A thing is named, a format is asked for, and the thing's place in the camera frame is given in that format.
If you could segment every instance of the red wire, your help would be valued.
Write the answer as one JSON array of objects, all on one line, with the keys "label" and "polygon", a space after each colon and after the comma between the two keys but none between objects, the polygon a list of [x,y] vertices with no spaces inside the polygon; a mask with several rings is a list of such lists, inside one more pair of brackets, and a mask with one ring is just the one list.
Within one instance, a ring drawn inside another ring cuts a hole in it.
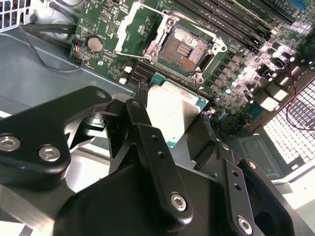
[{"label": "red wire", "polygon": [[286,107],[286,113],[285,113],[285,117],[286,117],[286,121],[294,128],[300,130],[300,131],[315,131],[315,129],[306,129],[306,128],[301,128],[301,127],[297,127],[290,119],[289,119],[289,114],[290,114],[290,108],[292,106],[292,104],[295,102],[298,93],[296,92],[296,86],[295,86],[295,80],[292,76],[291,70],[287,67],[288,71],[289,71],[289,78],[291,79],[292,82],[292,86],[293,86],[293,90],[294,90],[294,97],[292,98],[292,100],[289,102],[289,104]]}]

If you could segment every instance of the mounting hole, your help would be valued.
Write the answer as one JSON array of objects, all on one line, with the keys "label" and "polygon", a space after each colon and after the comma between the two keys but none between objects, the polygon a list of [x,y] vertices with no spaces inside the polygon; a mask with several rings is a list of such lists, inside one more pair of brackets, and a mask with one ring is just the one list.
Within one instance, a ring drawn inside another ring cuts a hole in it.
[{"label": "mounting hole", "polygon": [[242,191],[241,187],[238,186],[237,184],[234,184],[234,187],[235,187],[238,191]]},{"label": "mounting hole", "polygon": [[236,173],[235,171],[232,171],[232,172],[236,177],[238,177],[238,173]]},{"label": "mounting hole", "polygon": [[156,135],[152,135],[152,136],[151,136],[151,139],[154,140],[154,141],[157,141],[157,140],[158,140],[158,137],[157,137]]},{"label": "mounting hole", "polygon": [[164,158],[165,157],[165,155],[163,154],[163,152],[161,152],[161,151],[158,151],[157,152],[157,155],[158,155],[158,157],[160,157],[160,158]]},{"label": "mounting hole", "polygon": [[138,101],[132,101],[132,104],[137,108],[141,108],[141,104]]},{"label": "mounting hole", "polygon": [[106,95],[103,92],[98,91],[96,94],[101,98],[106,98]]}]

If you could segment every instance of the white mesh grille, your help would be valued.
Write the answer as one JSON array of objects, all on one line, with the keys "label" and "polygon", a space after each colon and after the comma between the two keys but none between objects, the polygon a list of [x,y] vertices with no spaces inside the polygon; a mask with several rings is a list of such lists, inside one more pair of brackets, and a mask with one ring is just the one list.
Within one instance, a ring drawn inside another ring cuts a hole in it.
[{"label": "white mesh grille", "polygon": [[25,22],[31,0],[0,0],[0,33]]},{"label": "white mesh grille", "polygon": [[[315,80],[298,94],[288,117],[296,127],[315,129]],[[305,163],[315,157],[315,132],[298,130],[288,124],[286,107],[264,129],[287,164],[299,156]]]}]

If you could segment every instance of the silver screw head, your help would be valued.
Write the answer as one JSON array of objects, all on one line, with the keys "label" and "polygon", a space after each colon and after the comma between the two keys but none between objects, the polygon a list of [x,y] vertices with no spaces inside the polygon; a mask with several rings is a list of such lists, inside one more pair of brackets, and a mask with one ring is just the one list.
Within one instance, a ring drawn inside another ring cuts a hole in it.
[{"label": "silver screw head", "polygon": [[100,98],[106,98],[106,95],[103,93],[103,92],[97,92],[96,93],[97,94],[97,96],[99,96]]},{"label": "silver screw head", "polygon": [[230,150],[229,146],[226,145],[226,144],[222,144],[222,147],[223,147],[225,150]]},{"label": "silver screw head", "polygon": [[251,235],[252,234],[252,227],[251,227],[251,225],[242,216],[238,216],[237,217],[237,223],[247,235]]},{"label": "silver screw head", "polygon": [[141,108],[141,104],[138,101],[132,101],[132,104],[137,108]]},{"label": "silver screw head", "polygon": [[252,163],[251,161],[249,161],[249,165],[253,168],[256,169],[256,165],[254,163]]},{"label": "silver screw head", "polygon": [[97,61],[97,64],[98,64],[99,66],[102,66],[102,65],[104,65],[104,62],[103,62],[102,60],[98,60],[98,61]]},{"label": "silver screw head", "polygon": [[21,146],[21,141],[14,136],[1,136],[0,137],[0,150],[1,151],[14,151]]},{"label": "silver screw head", "polygon": [[44,161],[53,162],[60,158],[61,153],[59,149],[54,146],[44,146],[39,150],[38,155]]},{"label": "silver screw head", "polygon": [[172,205],[179,211],[184,211],[187,207],[185,199],[179,194],[172,194],[171,196]]},{"label": "silver screw head", "polygon": [[167,24],[168,24],[169,26],[173,26],[173,25],[175,24],[175,22],[174,22],[173,19],[168,19],[168,20],[167,20]]},{"label": "silver screw head", "polygon": [[151,52],[151,55],[152,55],[153,57],[156,57],[156,56],[158,55],[158,52],[157,52],[157,51],[153,51],[153,52]]}]

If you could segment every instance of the motherboard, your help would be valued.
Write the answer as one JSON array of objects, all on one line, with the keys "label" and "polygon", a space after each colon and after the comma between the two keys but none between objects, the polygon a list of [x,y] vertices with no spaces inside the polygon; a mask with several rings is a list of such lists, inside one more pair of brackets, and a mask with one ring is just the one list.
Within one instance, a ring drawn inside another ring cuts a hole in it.
[{"label": "motherboard", "polygon": [[315,0],[87,0],[70,56],[130,89],[161,74],[231,133],[278,108],[314,28]]}]

